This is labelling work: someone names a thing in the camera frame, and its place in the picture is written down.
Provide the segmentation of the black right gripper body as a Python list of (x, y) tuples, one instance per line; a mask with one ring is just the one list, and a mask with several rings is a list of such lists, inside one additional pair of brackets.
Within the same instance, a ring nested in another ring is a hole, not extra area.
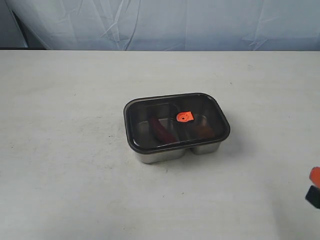
[(311, 185), (305, 196), (305, 200), (316, 209), (320, 209), (320, 189)]

